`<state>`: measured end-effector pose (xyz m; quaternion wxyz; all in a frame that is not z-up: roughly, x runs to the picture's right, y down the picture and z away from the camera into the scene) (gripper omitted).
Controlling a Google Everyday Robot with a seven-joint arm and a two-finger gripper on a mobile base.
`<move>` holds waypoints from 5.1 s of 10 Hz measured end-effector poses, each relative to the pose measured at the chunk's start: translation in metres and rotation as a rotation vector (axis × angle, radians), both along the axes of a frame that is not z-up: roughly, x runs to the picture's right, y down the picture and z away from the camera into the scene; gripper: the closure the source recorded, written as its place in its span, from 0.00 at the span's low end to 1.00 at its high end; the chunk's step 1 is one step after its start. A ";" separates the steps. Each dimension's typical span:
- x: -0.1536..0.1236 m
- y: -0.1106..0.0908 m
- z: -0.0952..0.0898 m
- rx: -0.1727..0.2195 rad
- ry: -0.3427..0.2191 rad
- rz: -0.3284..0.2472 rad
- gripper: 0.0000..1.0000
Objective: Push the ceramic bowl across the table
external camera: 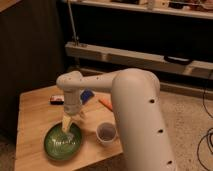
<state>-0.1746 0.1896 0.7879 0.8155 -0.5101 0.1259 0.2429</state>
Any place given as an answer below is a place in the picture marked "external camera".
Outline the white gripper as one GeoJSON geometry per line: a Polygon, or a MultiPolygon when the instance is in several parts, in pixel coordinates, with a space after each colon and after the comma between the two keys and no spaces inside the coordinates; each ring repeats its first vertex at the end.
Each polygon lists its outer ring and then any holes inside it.
{"type": "MultiPolygon", "coordinates": [[[[64,92],[64,112],[70,116],[77,115],[82,108],[82,102],[80,98],[80,91],[65,91],[64,92]]],[[[70,131],[74,122],[71,121],[71,117],[64,115],[62,118],[62,130],[70,131]]]]}

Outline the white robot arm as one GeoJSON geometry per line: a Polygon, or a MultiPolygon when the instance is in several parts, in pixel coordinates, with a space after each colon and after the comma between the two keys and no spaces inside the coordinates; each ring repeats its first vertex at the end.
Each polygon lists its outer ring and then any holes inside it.
{"type": "Polygon", "coordinates": [[[178,171],[159,106],[160,83],[151,72],[125,69],[84,77],[78,71],[57,78],[64,92],[64,111],[81,110],[80,91],[109,92],[129,171],[178,171]]]}

